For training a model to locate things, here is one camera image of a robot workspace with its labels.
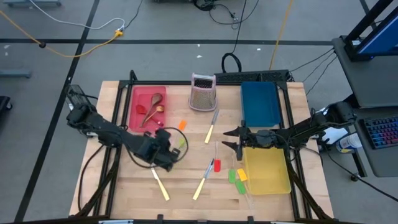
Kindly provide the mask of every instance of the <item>red tray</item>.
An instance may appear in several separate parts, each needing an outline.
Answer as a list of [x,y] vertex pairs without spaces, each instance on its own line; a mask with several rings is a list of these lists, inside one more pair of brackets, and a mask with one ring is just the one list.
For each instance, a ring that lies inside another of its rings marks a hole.
[[[149,110],[152,103],[152,95],[154,93],[160,93],[163,96],[162,101],[158,105],[164,105],[165,111],[163,113],[156,113],[153,117],[158,119],[160,122],[166,122],[166,87],[164,86],[137,86],[132,89],[132,100],[130,109],[130,119],[129,119],[129,129],[136,133],[143,133],[145,131],[150,131],[152,134],[159,128],[161,128],[152,119],[145,122],[144,127],[140,128],[140,124],[144,119],[144,114],[137,113],[136,106],[142,105],[147,110]],[[152,114],[156,109],[156,106],[152,108],[149,114]]]

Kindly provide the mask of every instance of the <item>red spatula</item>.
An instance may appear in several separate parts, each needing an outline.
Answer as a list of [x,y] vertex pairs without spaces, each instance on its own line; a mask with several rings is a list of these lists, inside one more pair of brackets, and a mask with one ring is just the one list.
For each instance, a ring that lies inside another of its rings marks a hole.
[[[145,108],[145,106],[137,105],[136,110],[137,110],[137,113],[139,113],[139,114],[144,114],[144,115],[147,114],[147,109]],[[155,123],[157,123],[160,127],[163,127],[164,124],[161,121],[159,121],[158,119],[156,119],[154,117],[151,117],[150,119],[155,121]]]
[[216,157],[214,159],[214,172],[221,170],[221,159],[218,158],[218,142],[216,142]]

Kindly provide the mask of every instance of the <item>wooden table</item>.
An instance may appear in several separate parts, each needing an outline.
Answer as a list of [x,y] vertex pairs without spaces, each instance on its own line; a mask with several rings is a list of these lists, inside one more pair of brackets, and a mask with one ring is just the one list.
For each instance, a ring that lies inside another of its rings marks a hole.
[[[98,113],[109,121],[113,113],[118,84],[118,82],[103,82],[96,105]],[[205,182],[199,199],[192,200],[209,161],[215,155],[215,142],[238,141],[238,138],[224,136],[223,132],[233,130],[240,124],[240,86],[217,86],[220,113],[208,145],[204,143],[204,140],[210,127],[213,112],[203,113],[189,108],[188,103],[185,102],[188,102],[190,86],[170,85],[166,88],[166,125],[177,127],[181,119],[187,120],[184,133],[190,146],[187,156],[175,164],[171,172],[157,169],[157,173],[171,199],[168,202],[164,200],[151,171],[136,166],[127,155],[126,150],[123,149],[111,218],[156,219],[158,214],[163,214],[164,219],[171,220],[247,220],[250,215],[253,215],[257,221],[294,220],[289,194],[253,196],[254,211],[250,211],[245,196],[239,195],[236,187],[228,182],[227,172],[232,166],[233,151],[221,143],[218,149],[218,155],[222,160],[221,172],[212,172]],[[288,83],[288,91],[295,123],[307,119],[310,113],[303,84]],[[284,120],[287,121],[285,103],[281,102],[281,105]],[[122,100],[118,124],[121,120],[123,106]],[[96,138],[88,140],[81,167],[99,146]],[[307,146],[317,151],[315,141],[310,140]],[[306,150],[301,150],[300,153],[307,189],[326,214],[332,217],[333,212],[321,160],[315,153]],[[90,162],[85,172],[82,188],[83,204],[87,202],[98,186],[103,157],[104,150]],[[78,211],[77,190],[78,186],[76,185],[70,214]],[[106,190],[103,194],[102,212],[100,214],[104,213],[107,195]],[[297,199],[300,216],[304,217],[302,196],[298,189]]]

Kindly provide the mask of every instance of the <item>concrete floor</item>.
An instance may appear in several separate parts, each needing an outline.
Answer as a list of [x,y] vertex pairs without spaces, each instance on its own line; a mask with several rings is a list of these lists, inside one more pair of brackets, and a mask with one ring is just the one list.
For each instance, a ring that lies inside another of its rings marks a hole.
[[[1,125],[0,176],[3,181],[0,182],[0,223],[12,222],[15,218],[66,77],[73,76],[72,83],[79,84],[87,94],[98,95],[102,81],[127,79],[130,69],[136,71],[140,80],[189,80],[192,72],[221,72],[221,57],[233,45],[219,40],[233,40],[237,31],[214,23],[207,12],[201,12],[191,4],[164,1],[157,4],[144,0],[139,16],[121,38],[132,40],[130,43],[104,46],[79,61],[58,57],[38,48],[37,44],[27,44],[25,36],[6,20],[0,19],[1,30],[5,31],[0,32],[0,68],[32,70],[30,79],[0,79],[0,95],[10,96],[14,104]],[[240,15],[242,0],[220,2]],[[245,14],[255,2],[248,0]],[[361,2],[365,1],[296,0],[282,38],[286,41],[281,42],[273,69],[293,69],[330,49],[328,41],[348,34],[365,15]],[[369,7],[375,2],[366,0]],[[93,18],[93,25],[98,26],[114,17],[128,21],[134,16],[139,1],[64,0],[62,3],[62,7],[46,7],[45,10],[57,19],[81,23],[89,18],[93,4],[99,3]],[[268,69],[274,48],[269,40],[276,40],[288,4],[289,0],[261,0],[252,17],[243,23],[241,40],[265,40],[237,46],[235,53],[241,59],[244,71]],[[397,5],[394,1],[390,10]],[[0,10],[36,38],[49,39],[53,48],[65,54],[76,52],[82,27],[58,24],[36,9],[8,8],[0,4]],[[212,13],[215,18],[230,22],[223,9]],[[118,27],[118,22],[113,22],[104,29],[91,30],[87,42],[109,39]],[[178,41],[171,44],[169,40]],[[94,44],[84,44],[83,51],[92,46]],[[294,72],[296,81],[303,80],[318,63],[320,61]],[[325,65],[305,82],[307,91]],[[236,70],[234,62],[229,60],[226,68],[228,71]],[[308,102],[311,107],[319,109],[344,99],[350,93],[336,60],[308,95]],[[68,215],[86,139],[67,127],[66,115],[67,107],[64,105],[59,120],[55,119],[55,132],[24,220]],[[351,156],[333,156],[345,167],[355,170]],[[366,180],[398,197],[398,178],[376,178],[364,154],[363,158],[369,175]],[[363,223],[398,222],[398,204],[391,199],[359,182],[351,182],[349,175],[331,163],[328,157],[324,157],[324,171],[335,217]]]

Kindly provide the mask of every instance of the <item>green block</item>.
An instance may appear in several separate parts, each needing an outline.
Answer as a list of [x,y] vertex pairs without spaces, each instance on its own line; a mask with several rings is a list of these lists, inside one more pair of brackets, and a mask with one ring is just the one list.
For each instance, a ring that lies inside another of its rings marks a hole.
[[241,180],[236,180],[235,186],[239,192],[239,194],[246,194],[246,188]]
[[231,184],[235,183],[236,181],[236,171],[234,169],[230,169],[228,171],[228,180]]

